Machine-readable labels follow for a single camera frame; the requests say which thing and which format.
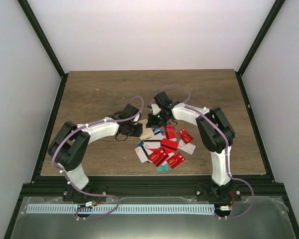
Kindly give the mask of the beige leather card holder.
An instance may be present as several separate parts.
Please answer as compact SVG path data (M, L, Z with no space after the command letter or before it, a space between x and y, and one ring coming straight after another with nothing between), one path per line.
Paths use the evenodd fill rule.
M147 122L148 122L147 119L143 119L139 121L139 123L142 124L142 133L140 135L140 140L145 140L154 136L153 129L146 127Z

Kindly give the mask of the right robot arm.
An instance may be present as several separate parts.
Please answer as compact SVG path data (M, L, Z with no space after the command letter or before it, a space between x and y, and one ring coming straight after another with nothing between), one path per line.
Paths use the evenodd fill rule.
M235 132L219 107L198 108L186 102L173 102L165 92L152 99L148 108L147 127L166 126L170 120L180 120L198 127L205 148L211 153L211 194L224 200L231 190L230 151Z

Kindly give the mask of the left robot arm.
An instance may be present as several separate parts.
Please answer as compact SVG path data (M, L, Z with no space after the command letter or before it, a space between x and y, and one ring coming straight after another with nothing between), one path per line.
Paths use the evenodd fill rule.
M116 141L126 141L129 137L139 137L143 130L139 120L140 109L127 104L122 111L86 124L66 122L51 144L47 153L51 156L51 165L64 175L67 183L74 188L74 195L80 201L92 197L105 197L104 193L92 193L89 178L84 172L82 161L90 143L113 136Z

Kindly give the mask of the blue card upper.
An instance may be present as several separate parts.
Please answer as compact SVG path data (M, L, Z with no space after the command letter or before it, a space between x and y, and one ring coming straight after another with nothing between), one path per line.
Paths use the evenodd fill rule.
M154 135L156 135L156 134L158 134L158 133L163 134L163 130L162 130L161 128L159 128L159 127L154 128L154 129L153 129L153 132L154 132Z

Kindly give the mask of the white black red card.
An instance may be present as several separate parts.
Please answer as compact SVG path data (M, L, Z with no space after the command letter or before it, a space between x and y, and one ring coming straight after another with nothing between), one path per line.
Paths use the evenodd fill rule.
M139 143L139 146L143 146L145 149L149 149L149 150L156 150L161 147L161 140L157 140L157 139L142 140Z

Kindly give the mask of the red vip card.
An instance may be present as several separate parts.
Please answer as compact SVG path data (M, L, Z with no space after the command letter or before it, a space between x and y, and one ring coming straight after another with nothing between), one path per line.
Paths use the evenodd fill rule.
M177 135L184 142L184 144L191 143L193 141L192 135L185 129L182 128L177 132Z
M170 150L164 147L157 148L148 159L156 166L160 167L169 157Z

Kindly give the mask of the red gold card middle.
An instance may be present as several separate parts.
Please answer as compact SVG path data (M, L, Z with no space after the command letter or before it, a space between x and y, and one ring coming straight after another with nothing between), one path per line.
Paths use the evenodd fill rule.
M177 152L167 159L167 164L171 169L174 169L185 161L184 156L180 152Z

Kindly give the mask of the teal card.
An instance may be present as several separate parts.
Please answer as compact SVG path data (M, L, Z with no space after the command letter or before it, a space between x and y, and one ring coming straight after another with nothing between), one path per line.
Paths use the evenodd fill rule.
M168 164L164 163L157 168L158 172L167 172L169 170Z

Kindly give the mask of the black aluminium frame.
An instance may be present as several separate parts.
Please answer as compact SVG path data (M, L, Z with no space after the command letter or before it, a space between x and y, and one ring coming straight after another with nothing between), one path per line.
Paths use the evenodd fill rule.
M58 176L41 176L41 170L43 167L43 155L48 149L48 138L52 135L52 128L55 124L61 99L64 94L65 85L68 79L68 74L64 72L59 60L57 59L42 27L39 24L30 4L26 0L20 0L19 5L31 24L35 34L40 40L44 50L47 52L52 64L57 70L61 80L57 91L56 99L51 111L51 115L48 121L48 125L44 134L43 142L39 151L37 162L31 177L31 182L23 184L19 198L17 200L15 209L13 211L10 223L7 227L4 237L10 239L13 236L13 232L16 230L17 216L20 214L21 202L25 197L30 196L59 196L61 191L65 189L65 181ZM256 119L253 110L250 106L248 94L243 83L242 76L247 70L250 62L254 58L257 50L259 49L262 41L267 35L270 27L276 19L278 13L284 5L283 0L277 0L271 7L266 19L264 20L257 36L251 45L245 59L243 60L238 71L235 72L242 98L244 100L245 107L249 116L249 120L253 129L253 133L257 142L258 149L266 170L264 175L252 175L245 174L239 175L241 179L247 179L254 187L256 196L281 196L284 206L288 209L288 219L293 229L293 234L299 239L299 226L294 215L290 200L288 198L285 186L283 183L278 183L275 180L265 146L263 144L262 137L260 135ZM140 196L192 196L196 186L204 182L209 183L210 178L207 175L201 176L93 176L92 181L101 183L108 189L121 195L128 195L133 197Z

